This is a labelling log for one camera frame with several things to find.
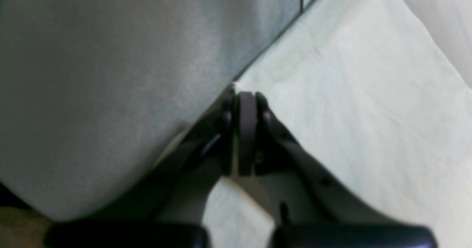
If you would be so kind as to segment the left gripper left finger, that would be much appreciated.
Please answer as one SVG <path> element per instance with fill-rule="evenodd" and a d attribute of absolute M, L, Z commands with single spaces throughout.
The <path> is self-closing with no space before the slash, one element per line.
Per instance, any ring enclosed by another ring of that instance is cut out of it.
<path fill-rule="evenodd" d="M 226 91 L 176 147 L 129 191 L 96 213 L 54 225 L 47 248 L 209 248 L 209 195 L 234 166 L 241 93 Z"/>

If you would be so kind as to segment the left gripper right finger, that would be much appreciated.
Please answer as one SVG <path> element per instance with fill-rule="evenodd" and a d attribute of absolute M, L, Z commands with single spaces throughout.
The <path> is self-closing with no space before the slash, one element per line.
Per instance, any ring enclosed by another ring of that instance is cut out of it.
<path fill-rule="evenodd" d="M 355 196 L 295 139 L 261 93 L 247 94 L 247 170 L 276 221 L 270 248 L 436 248 L 425 226 L 395 220 Z"/>

